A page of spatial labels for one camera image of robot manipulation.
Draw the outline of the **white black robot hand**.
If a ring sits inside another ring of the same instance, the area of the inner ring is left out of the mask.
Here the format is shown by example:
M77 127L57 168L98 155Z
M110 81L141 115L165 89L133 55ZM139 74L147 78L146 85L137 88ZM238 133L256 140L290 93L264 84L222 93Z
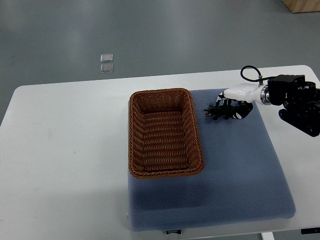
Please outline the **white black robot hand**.
M225 119L241 120L252 111L253 103L271 105L267 85L241 83L227 88L218 95L215 106L222 106Z

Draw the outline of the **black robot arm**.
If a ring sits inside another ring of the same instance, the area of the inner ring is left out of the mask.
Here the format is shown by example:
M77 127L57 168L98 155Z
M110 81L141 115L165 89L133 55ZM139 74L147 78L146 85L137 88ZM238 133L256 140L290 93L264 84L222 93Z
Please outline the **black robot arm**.
M278 75L267 80L271 105L283 106L280 119L311 137L320 135L320 90L304 75Z

